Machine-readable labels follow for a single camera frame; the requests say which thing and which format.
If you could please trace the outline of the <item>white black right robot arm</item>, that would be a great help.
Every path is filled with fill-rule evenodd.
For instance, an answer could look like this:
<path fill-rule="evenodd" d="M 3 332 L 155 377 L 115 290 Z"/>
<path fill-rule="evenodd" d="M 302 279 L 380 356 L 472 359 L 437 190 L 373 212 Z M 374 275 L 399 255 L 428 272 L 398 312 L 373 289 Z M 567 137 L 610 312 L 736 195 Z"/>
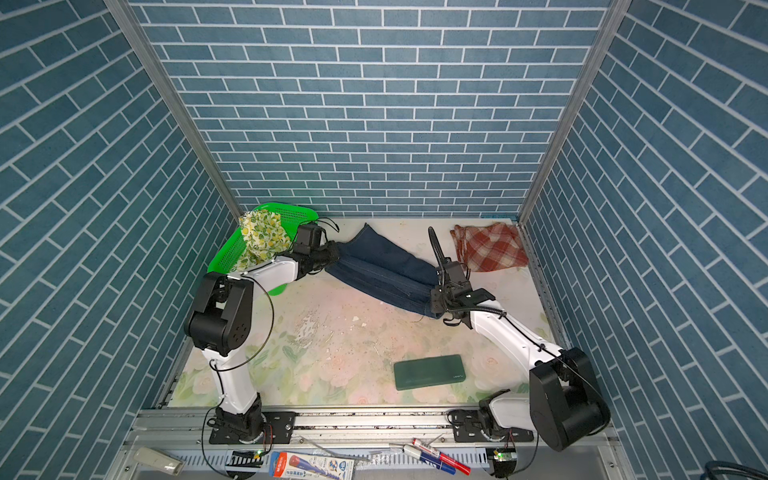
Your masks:
<path fill-rule="evenodd" d="M 459 262 L 441 260 L 437 275 L 438 285 L 431 292 L 433 312 L 459 319 L 528 373 L 528 430 L 562 451 L 609 425 L 610 409 L 582 350 L 560 347 L 526 327 L 491 293 L 474 288 Z"/>

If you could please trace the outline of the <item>yellow floral skirt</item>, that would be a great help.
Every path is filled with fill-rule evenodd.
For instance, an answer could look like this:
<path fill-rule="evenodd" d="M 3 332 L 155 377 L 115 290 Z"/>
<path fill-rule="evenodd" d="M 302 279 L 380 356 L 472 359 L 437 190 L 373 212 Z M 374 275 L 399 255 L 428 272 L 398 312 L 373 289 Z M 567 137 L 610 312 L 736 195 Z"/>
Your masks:
<path fill-rule="evenodd" d="M 239 219 L 239 228 L 245 248 L 231 272 L 248 270 L 272 260 L 291 247 L 292 240 L 282 226 L 279 213 L 254 210 Z"/>

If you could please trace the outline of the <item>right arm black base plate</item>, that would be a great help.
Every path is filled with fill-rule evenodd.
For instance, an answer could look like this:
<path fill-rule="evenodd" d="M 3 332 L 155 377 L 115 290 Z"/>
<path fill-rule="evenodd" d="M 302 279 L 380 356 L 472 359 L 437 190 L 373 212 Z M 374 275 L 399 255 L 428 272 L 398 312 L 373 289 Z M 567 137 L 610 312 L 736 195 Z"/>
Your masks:
<path fill-rule="evenodd" d="M 531 430 L 501 427 L 488 410 L 454 409 L 446 414 L 456 443 L 532 442 Z"/>

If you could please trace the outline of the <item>dark navy skirt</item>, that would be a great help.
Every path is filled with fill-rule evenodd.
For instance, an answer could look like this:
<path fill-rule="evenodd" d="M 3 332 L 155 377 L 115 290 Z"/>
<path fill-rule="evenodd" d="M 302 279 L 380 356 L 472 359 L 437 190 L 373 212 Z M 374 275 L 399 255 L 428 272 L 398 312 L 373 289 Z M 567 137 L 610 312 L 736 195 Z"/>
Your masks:
<path fill-rule="evenodd" d="M 348 242 L 336 244 L 339 258 L 325 271 L 342 283 L 394 307 L 435 318 L 431 291 L 437 268 L 366 224 Z"/>

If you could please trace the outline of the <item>red plaid skirt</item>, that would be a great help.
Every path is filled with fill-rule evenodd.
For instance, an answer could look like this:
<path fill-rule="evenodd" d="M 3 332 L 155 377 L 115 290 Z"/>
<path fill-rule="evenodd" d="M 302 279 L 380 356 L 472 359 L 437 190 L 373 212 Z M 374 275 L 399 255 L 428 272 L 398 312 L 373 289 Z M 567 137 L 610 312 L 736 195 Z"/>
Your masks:
<path fill-rule="evenodd" d="M 472 272 L 528 266 L 529 259 L 520 232 L 510 224 L 496 222 L 484 227 L 455 225 L 450 235 L 458 260 Z"/>

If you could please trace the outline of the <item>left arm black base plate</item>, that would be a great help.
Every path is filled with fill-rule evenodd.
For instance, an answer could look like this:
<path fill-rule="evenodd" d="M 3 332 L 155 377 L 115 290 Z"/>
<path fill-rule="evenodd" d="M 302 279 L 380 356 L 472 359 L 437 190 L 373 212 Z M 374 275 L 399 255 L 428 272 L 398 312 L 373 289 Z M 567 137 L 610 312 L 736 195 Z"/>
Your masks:
<path fill-rule="evenodd" d="M 289 444 L 293 435 L 297 413 L 292 411 L 230 414 L 216 409 L 206 421 L 211 428 L 209 442 L 213 445 Z"/>

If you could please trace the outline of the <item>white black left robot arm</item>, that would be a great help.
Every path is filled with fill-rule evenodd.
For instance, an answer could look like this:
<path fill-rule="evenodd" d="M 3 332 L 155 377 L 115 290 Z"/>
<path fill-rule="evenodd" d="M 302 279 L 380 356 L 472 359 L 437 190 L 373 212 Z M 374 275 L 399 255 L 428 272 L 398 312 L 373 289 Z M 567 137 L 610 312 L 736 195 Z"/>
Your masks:
<path fill-rule="evenodd" d="M 255 357 L 248 357 L 244 349 L 254 300 L 337 260 L 334 243 L 313 221 L 299 226 L 291 248 L 274 259 L 242 272 L 209 272 L 202 277 L 184 332 L 203 352 L 218 381 L 218 417 L 234 422 L 255 413 L 261 420 L 259 394 L 247 370 Z"/>

